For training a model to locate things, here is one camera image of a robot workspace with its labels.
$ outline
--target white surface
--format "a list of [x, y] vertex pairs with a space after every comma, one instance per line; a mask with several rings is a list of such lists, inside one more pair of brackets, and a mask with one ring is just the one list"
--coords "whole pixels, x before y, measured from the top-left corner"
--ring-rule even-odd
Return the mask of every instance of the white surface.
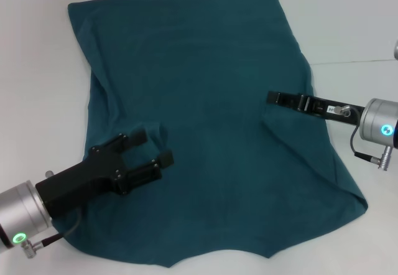
[[[0, 191], [28, 179], [36, 183], [46, 170], [60, 172], [83, 155], [90, 69], [67, 17], [67, 5], [76, 1], [84, 0], [0, 0]], [[314, 64], [319, 96], [357, 105], [375, 97], [398, 101], [398, 62], [322, 64], [392, 59], [398, 0], [280, 1]], [[272, 259], [219, 251], [171, 269], [94, 258], [60, 241], [29, 261], [19, 249], [3, 253], [0, 274], [398, 274], [398, 152], [389, 172], [379, 172], [353, 157], [352, 127], [328, 125], [369, 202], [363, 217], [329, 235]], [[382, 152], [355, 143], [358, 150]]]

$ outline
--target green led ring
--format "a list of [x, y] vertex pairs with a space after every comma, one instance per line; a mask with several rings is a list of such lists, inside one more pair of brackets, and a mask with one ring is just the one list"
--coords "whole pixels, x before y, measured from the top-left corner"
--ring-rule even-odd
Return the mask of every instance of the green led ring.
[[14, 242], [15, 244], [22, 243], [25, 240], [26, 240], [26, 235], [24, 233], [17, 233], [12, 238], [12, 242]]

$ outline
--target white table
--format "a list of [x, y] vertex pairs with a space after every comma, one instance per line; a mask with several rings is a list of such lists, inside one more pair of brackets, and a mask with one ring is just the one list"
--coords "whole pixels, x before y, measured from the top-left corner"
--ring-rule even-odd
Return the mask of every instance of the white table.
[[[77, 1], [85, 0], [0, 0], [0, 191], [36, 183], [46, 170], [60, 172], [82, 158], [90, 68], [67, 16], [67, 5]], [[363, 106], [375, 97], [398, 101], [392, 52], [398, 0], [280, 2], [312, 64], [318, 96]], [[3, 253], [0, 274], [398, 274], [398, 152], [389, 172], [379, 172], [353, 156], [351, 126], [328, 126], [369, 202], [363, 217], [329, 235], [271, 259], [226, 250], [171, 269], [100, 259], [59, 241], [33, 260], [19, 249]], [[359, 138], [355, 143], [358, 150], [382, 152]]]

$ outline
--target cloth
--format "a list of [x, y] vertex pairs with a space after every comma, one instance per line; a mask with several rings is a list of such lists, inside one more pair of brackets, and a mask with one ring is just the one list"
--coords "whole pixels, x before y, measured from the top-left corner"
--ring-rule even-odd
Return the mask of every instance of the cloth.
[[92, 69], [86, 149], [144, 128], [128, 166], [165, 148], [175, 159], [162, 180], [90, 202], [74, 247], [167, 267], [220, 249], [269, 258], [366, 211], [324, 120], [266, 105], [269, 90], [313, 93], [278, 0], [97, 0], [68, 12]]

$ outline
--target teal towel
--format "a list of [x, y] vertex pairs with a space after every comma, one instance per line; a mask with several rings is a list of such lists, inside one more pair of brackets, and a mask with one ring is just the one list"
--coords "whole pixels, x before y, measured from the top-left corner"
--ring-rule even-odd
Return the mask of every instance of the teal towel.
[[86, 149], [144, 128], [149, 142], [128, 166], [165, 148], [175, 159], [162, 180], [84, 207], [67, 239], [77, 249], [167, 267], [220, 249], [268, 258], [366, 211], [325, 122], [266, 105], [269, 90], [313, 93], [278, 0], [97, 0], [68, 11], [92, 69]]

